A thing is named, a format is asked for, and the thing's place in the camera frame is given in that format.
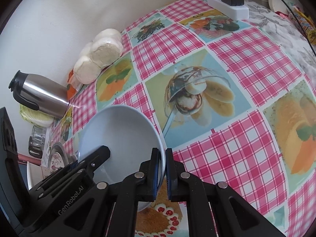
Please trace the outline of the white power strip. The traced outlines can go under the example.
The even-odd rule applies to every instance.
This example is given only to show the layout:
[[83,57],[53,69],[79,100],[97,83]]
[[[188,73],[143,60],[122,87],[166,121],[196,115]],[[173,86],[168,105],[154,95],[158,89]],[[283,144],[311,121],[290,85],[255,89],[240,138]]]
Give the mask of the white power strip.
[[218,10],[232,20],[245,20],[249,18],[249,9],[245,5],[232,6],[221,0],[207,0],[207,3],[210,7]]

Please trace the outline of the grey floral tablecloth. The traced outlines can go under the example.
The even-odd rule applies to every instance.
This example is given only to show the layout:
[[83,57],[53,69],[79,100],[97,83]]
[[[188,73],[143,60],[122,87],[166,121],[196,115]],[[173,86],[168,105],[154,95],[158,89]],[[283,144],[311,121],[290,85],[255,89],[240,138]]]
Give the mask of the grey floral tablecloth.
[[311,49],[295,24],[252,0],[245,0],[245,5],[250,13],[246,23],[267,33],[295,60],[312,81],[312,86],[315,86],[315,49]]

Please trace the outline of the stainless steel thermos jug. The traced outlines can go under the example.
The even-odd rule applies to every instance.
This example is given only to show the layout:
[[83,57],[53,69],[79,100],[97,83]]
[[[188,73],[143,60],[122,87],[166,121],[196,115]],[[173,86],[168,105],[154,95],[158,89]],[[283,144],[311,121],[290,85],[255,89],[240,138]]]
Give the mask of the stainless steel thermos jug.
[[66,87],[45,76],[17,71],[8,88],[21,105],[58,119],[69,107]]

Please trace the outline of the colourful snack package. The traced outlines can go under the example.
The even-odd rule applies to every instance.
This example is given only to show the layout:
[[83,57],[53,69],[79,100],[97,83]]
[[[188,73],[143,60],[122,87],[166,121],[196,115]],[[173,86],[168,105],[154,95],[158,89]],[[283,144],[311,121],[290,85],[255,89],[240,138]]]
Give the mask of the colourful snack package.
[[291,7],[292,12],[289,12],[289,19],[296,25],[298,30],[315,45],[315,25],[313,21],[304,15],[295,5]]

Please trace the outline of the small white bowl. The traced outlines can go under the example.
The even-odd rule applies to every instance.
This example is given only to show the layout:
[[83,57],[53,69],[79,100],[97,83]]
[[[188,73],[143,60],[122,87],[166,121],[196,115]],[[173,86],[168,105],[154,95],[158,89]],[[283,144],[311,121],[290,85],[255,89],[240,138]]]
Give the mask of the small white bowl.
[[95,183],[109,185],[124,180],[150,160],[153,148],[158,148],[159,171],[157,186],[165,177],[166,157],[162,141],[150,120],[127,105],[112,105],[102,109],[80,132],[78,161],[83,161],[100,146],[110,150],[110,157],[94,171]]

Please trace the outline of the napa cabbage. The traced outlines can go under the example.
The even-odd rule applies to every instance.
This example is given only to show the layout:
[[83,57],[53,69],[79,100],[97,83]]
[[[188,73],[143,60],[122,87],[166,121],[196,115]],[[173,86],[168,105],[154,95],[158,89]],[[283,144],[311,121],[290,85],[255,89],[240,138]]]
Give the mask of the napa cabbage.
[[21,104],[19,113],[23,120],[39,127],[50,127],[54,121],[54,117],[40,111],[32,110]]

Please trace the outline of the brown glass teapot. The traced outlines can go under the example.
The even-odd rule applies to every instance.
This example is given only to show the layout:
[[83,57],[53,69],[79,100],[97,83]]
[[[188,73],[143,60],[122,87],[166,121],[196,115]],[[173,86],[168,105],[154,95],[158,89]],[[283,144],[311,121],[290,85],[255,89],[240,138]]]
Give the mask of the brown glass teapot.
[[32,136],[29,137],[28,153],[32,157],[35,157],[37,159],[42,159],[43,148],[44,148],[44,144],[41,141],[34,139]]

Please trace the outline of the pink floral plate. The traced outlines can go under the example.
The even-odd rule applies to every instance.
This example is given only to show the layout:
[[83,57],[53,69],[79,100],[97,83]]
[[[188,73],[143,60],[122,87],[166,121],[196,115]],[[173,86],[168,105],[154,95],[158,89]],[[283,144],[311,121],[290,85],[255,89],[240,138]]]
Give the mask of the pink floral plate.
[[63,158],[59,153],[54,153],[51,157],[49,168],[53,171],[58,170],[59,168],[64,167],[64,161]]

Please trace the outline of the orange snack packet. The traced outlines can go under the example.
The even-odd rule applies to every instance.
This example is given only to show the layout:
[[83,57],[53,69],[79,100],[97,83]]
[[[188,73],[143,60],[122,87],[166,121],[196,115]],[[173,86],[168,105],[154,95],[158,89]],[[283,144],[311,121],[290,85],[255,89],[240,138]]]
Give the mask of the orange snack packet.
[[67,80],[67,98],[68,100],[72,99],[74,95],[82,88],[83,84],[77,79],[75,76],[73,70],[71,70],[68,74],[68,80]]

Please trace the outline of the clear drinking glass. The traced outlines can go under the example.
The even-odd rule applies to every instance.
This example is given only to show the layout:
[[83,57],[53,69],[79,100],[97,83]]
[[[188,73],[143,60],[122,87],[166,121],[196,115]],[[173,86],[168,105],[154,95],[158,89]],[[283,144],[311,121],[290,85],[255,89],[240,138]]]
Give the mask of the clear drinking glass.
[[34,125],[32,128],[32,139],[37,143],[44,144],[46,140],[47,129]]

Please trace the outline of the large metal basin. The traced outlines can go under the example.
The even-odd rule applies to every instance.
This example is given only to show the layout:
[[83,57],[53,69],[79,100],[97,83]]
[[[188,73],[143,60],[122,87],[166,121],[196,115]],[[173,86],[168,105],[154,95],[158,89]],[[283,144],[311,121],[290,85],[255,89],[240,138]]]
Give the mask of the large metal basin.
[[64,150],[63,146],[61,145],[61,143],[57,142],[51,148],[49,159],[48,159],[48,168],[49,168],[49,163],[50,163],[51,157],[52,157],[52,155],[54,153],[59,153],[61,155],[61,157],[63,158],[65,166],[67,166],[68,164],[71,164],[73,161],[76,160],[76,158],[73,160],[72,156],[68,155],[65,152],[65,150]]

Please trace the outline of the pink checkered picture tablecloth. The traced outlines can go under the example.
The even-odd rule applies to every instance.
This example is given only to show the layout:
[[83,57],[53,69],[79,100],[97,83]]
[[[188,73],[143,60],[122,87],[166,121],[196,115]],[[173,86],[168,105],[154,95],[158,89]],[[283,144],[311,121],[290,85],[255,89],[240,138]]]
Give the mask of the pink checkered picture tablecloth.
[[78,152],[103,108],[142,112],[177,160],[226,181],[286,236],[315,220],[315,86],[261,28],[179,0],[122,33],[122,58],[84,86],[50,143]]

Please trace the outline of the bag of steamed buns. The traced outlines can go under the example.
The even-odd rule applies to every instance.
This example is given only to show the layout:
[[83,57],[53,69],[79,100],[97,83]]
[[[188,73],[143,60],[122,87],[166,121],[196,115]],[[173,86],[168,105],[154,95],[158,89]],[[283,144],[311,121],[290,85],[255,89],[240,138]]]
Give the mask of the bag of steamed buns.
[[81,84],[88,85],[101,71],[123,54],[122,35],[113,28],[101,31],[85,45],[73,67],[73,75]]

